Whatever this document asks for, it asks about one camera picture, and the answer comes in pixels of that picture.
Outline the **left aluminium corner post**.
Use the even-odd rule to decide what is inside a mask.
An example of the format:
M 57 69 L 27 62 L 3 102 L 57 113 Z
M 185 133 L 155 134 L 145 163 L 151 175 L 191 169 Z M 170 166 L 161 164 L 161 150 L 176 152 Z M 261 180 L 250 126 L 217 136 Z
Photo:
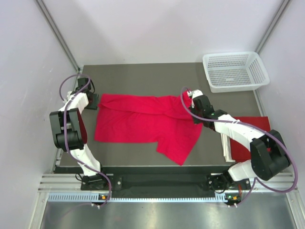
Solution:
M 43 17 L 45 18 L 47 24 L 49 25 L 52 33 L 54 34 L 57 42 L 61 46 L 62 50 L 64 51 L 66 57 L 68 58 L 69 62 L 73 66 L 74 70 L 79 73 L 81 71 L 81 67 L 78 65 L 77 61 L 75 60 L 70 48 L 68 47 L 62 33 L 60 32 L 54 18 L 51 15 L 47 5 L 43 0 L 34 0 L 35 4 L 37 5 L 38 9 L 42 13 Z

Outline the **aluminium corner post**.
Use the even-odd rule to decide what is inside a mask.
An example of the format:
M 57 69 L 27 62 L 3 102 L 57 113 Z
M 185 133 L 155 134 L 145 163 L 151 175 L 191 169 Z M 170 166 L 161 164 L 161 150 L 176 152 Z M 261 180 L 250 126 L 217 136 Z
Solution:
M 81 71 L 81 67 L 78 65 L 77 61 L 75 60 L 70 48 L 68 47 L 62 33 L 60 32 L 54 18 L 51 15 L 47 5 L 43 0 L 34 0 L 35 4 L 37 5 L 38 9 L 42 13 L 43 17 L 45 18 L 47 24 L 49 25 L 52 33 L 54 34 L 57 42 L 61 46 L 62 50 L 64 51 L 66 57 L 68 58 L 69 62 L 73 66 L 74 70 L 79 73 Z
M 282 0 L 280 1 L 279 6 L 277 7 L 274 15 L 271 17 L 270 22 L 268 23 L 261 39 L 258 42 L 258 45 L 255 48 L 255 52 L 257 54 L 260 54 L 268 40 L 270 39 L 272 33 L 276 29 L 276 26 L 278 25 L 280 19 L 284 15 L 285 11 L 287 10 L 288 6 L 290 5 L 292 1 L 291 0 Z

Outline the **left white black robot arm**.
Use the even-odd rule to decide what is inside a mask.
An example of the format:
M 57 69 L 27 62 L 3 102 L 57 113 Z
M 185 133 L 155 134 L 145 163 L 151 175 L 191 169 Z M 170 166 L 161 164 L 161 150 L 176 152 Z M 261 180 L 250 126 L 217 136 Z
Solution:
M 99 96 L 89 76 L 75 74 L 64 82 L 72 77 L 78 77 L 76 89 L 68 92 L 65 99 L 60 94 L 64 106 L 49 115 L 53 141 L 58 149 L 68 153 L 82 168 L 83 176 L 76 177 L 83 185 L 103 189 L 108 184 L 108 178 L 102 174 L 101 163 L 88 147 L 87 131 L 81 116 L 84 109 L 97 110 Z

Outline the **right aluminium corner post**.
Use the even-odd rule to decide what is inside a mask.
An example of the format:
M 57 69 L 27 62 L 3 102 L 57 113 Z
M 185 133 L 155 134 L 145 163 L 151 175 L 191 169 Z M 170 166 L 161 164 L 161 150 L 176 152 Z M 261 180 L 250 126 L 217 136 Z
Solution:
M 292 1 L 291 0 L 282 0 L 280 1 L 279 6 L 277 7 L 274 15 L 271 17 L 270 22 L 268 23 L 261 39 L 258 42 L 258 45 L 255 48 L 255 52 L 257 54 L 260 54 L 268 40 L 270 39 L 272 33 L 276 29 L 276 26 L 278 25 L 280 19 L 284 15 L 285 11 L 287 10 L 288 6 L 290 5 Z

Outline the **white plastic basket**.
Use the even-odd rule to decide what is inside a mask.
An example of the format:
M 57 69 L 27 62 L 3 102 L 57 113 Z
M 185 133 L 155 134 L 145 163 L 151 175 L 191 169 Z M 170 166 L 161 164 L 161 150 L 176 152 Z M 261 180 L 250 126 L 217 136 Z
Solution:
M 203 68 L 212 93 L 254 91 L 270 83 L 256 52 L 206 54 Z

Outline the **folded white t shirt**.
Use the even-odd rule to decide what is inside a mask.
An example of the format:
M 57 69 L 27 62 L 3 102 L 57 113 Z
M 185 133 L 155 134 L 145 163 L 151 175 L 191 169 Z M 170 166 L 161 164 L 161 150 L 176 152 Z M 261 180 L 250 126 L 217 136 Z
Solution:
M 232 159 L 232 153 L 231 153 L 231 144 L 230 144 L 230 138 L 224 134 L 221 134 L 221 142 L 223 147 L 223 155 L 226 162 L 234 163 L 235 160 Z

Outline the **folded dark red t shirt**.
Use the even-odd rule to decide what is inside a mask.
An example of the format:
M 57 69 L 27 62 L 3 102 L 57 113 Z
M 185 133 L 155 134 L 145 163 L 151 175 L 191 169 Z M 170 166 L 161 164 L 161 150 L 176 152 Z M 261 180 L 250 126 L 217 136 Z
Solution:
M 231 153 L 232 159 L 234 159 L 236 163 L 240 163 L 251 159 L 251 141 L 254 138 L 260 138 L 264 135 L 264 133 L 257 131 L 257 129 L 241 125 L 240 123 L 252 124 L 267 132 L 269 132 L 271 128 L 267 116 L 244 116 L 235 117 L 235 119 L 240 122 L 237 125 L 233 125 L 234 131 L 237 130 L 238 133 L 236 134 L 233 132 L 233 138 L 230 138 Z

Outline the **aluminium front rail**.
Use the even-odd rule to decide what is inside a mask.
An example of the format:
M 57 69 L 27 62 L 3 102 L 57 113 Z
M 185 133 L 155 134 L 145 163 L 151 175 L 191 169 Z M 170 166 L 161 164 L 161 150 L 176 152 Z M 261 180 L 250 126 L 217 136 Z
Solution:
M 185 189 L 186 192 L 214 191 L 225 188 L 220 174 L 107 174 L 112 184 L 112 191 L 120 192 L 135 188 L 148 188 L 152 192 L 169 192 Z M 73 174 L 45 174 L 39 184 L 39 191 L 45 192 L 73 192 L 73 191 L 104 191 L 109 189 L 107 179 L 85 183 L 81 175 Z

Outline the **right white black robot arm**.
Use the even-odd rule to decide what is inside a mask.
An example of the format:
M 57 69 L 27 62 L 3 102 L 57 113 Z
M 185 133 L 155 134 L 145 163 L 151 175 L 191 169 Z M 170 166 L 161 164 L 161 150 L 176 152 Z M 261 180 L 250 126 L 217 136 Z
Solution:
M 238 142 L 250 152 L 250 159 L 239 162 L 224 172 L 223 185 L 235 188 L 240 180 L 260 178 L 268 181 L 291 165 L 287 149 L 279 132 L 266 132 L 254 125 L 243 123 L 223 110 L 214 110 L 206 95 L 200 90 L 188 92 L 188 108 L 195 124 L 202 123 Z

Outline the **bright pink-red t shirt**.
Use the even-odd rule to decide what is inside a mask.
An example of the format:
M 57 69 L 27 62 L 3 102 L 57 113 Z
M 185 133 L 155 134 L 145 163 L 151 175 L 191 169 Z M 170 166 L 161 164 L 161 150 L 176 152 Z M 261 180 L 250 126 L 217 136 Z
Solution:
M 104 143 L 157 143 L 158 153 L 181 166 L 203 127 L 185 110 L 190 105 L 186 93 L 182 97 L 103 94 L 94 139 Z

